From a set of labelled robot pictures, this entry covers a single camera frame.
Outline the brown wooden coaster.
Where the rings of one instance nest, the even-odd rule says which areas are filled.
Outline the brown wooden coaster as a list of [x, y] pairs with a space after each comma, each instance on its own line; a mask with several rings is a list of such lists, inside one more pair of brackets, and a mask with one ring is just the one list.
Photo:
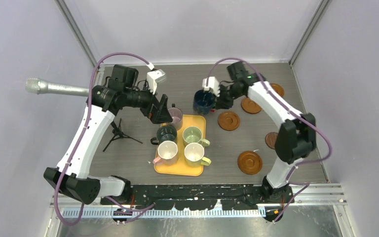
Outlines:
[[270, 84], [272, 89], [280, 96], [280, 97], [283, 97], [284, 94], [285, 94], [285, 91], [283, 89], [282, 86], [280, 86], [279, 84], [276, 84], [276, 83], [271, 83]]
[[233, 111], [222, 112], [218, 116], [218, 125], [225, 131], [236, 130], [240, 126], [240, 117]]
[[256, 152], [244, 151], [238, 156], [237, 165], [241, 172], [247, 175], [255, 175], [261, 171], [263, 161]]
[[262, 111], [262, 108], [249, 98], [244, 98], [241, 101], [241, 108], [244, 112], [248, 114], [258, 114]]

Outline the navy blue mug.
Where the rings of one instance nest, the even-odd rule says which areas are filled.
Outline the navy blue mug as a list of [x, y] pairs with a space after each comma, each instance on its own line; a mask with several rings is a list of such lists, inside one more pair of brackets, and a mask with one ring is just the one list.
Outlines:
[[204, 90], [198, 90], [193, 98], [193, 111], [197, 115], [206, 115], [213, 109], [214, 102], [214, 94]]

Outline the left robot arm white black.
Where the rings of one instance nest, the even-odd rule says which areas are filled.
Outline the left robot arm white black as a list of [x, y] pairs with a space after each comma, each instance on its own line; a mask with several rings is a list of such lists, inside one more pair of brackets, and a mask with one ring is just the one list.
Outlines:
[[114, 118], [125, 107], [138, 108], [153, 124], [172, 121], [168, 112], [167, 95], [156, 98], [156, 89], [166, 80], [166, 73], [149, 65], [143, 89], [138, 89], [138, 70], [114, 65], [111, 76], [104, 85], [91, 90], [92, 98], [87, 100], [84, 116], [72, 143], [55, 168], [46, 168], [43, 177], [55, 189], [84, 204], [91, 204], [96, 198], [112, 197], [119, 204], [127, 204], [132, 197], [129, 180], [112, 175], [91, 177], [89, 170], [109, 126], [119, 131]]

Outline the yellow tray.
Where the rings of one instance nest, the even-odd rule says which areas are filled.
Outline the yellow tray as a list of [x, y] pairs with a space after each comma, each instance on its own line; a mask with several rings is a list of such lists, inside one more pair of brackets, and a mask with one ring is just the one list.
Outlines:
[[177, 131], [178, 160], [173, 165], [154, 164], [154, 170], [160, 174], [199, 176], [202, 174], [204, 166], [193, 167], [187, 164], [184, 156], [184, 142], [182, 133], [189, 126], [196, 126], [202, 131], [202, 138], [205, 138], [206, 119], [198, 115], [183, 115], [182, 127]]

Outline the dark walnut coaster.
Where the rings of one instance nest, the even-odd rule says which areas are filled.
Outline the dark walnut coaster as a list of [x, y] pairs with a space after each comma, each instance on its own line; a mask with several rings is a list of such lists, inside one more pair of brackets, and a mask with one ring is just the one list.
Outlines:
[[278, 133], [270, 132], [265, 136], [265, 143], [270, 149], [275, 149], [275, 143], [277, 140]]

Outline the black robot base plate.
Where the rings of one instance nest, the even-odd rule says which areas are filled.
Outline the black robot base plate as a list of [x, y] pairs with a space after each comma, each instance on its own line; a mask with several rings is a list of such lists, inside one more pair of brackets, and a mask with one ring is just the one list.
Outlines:
[[152, 206], [154, 210], [211, 210], [217, 204], [222, 210], [252, 210], [258, 204], [282, 207], [292, 197], [291, 187], [273, 194], [261, 185], [210, 184], [210, 185], [133, 185], [126, 187], [118, 197], [104, 197], [102, 205], [131, 204], [139, 210]]

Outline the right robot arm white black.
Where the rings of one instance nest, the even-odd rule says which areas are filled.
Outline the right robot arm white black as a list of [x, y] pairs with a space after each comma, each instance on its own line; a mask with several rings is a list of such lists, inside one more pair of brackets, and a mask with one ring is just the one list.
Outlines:
[[205, 91], [211, 90], [215, 98], [216, 110], [229, 109], [233, 101], [246, 96], [258, 104], [278, 127], [275, 142], [277, 158], [271, 171], [264, 177], [260, 194], [267, 202], [276, 202], [288, 190], [289, 180], [297, 166], [316, 148], [315, 117], [303, 114], [272, 88], [266, 78], [257, 70], [249, 73], [248, 62], [234, 58], [227, 67], [230, 85], [222, 85], [215, 77], [204, 79]]

